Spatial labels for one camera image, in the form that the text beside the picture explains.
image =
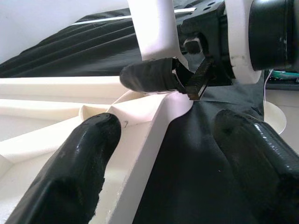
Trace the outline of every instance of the white cable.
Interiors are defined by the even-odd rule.
[[[193,8],[182,8],[182,9],[175,9],[174,13],[180,14],[180,13],[191,13],[196,10],[195,7]],[[94,23],[94,22],[106,22],[106,21],[113,21],[113,20],[123,20],[123,19],[129,19],[132,18],[131,15],[125,15],[125,16],[119,16],[119,17],[112,17],[112,18],[104,18],[104,19],[98,19],[98,20],[88,20],[88,21],[82,21],[82,22],[76,22],[71,24],[71,26],[74,25],[82,25],[82,24],[88,24],[88,23]]]
[[[268,75],[268,77],[266,78],[266,80],[263,84],[263,100],[264,100],[264,102],[266,102],[266,84],[267,84],[267,81],[270,78],[272,72],[273,72],[273,69],[270,70],[269,75]]]

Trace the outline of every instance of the black rubber coating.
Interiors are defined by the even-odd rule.
[[[120,137],[120,122],[109,113],[76,127],[38,173],[6,224],[87,224]]]
[[[172,73],[172,58],[142,61],[125,67],[121,84],[136,92],[175,90],[179,85]]]
[[[214,138],[261,224],[299,223],[299,157],[267,124],[230,110],[215,118]]]

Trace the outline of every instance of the green object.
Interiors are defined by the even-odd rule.
[[[297,79],[297,78],[299,78],[299,73],[285,72],[285,71],[273,71],[271,76],[273,78],[279,78],[279,79]]]

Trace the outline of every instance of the black cloth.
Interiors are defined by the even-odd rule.
[[[177,3],[196,7],[202,0]],[[85,16],[78,21],[130,15],[128,8]],[[177,24],[191,13],[177,14]],[[183,35],[179,32],[181,47]],[[195,71],[199,61],[186,55]],[[118,76],[122,68],[141,61],[132,19],[69,26],[0,65],[0,77]]]
[[[212,135],[222,109],[263,120],[263,77],[252,85],[208,87],[202,101],[170,123],[134,224],[258,223]]]

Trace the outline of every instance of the black fabric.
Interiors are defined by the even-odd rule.
[[[177,2],[175,8],[203,2]],[[129,15],[129,9],[88,15],[79,21]],[[176,15],[177,24],[191,13]],[[183,35],[178,29],[181,46]],[[197,58],[185,55],[194,72]],[[69,26],[0,65],[0,77],[118,76],[129,64],[141,61],[131,19]]]
[[[263,77],[253,85],[208,87],[202,101],[170,123],[134,224],[258,223],[212,135],[222,109],[263,119]]]

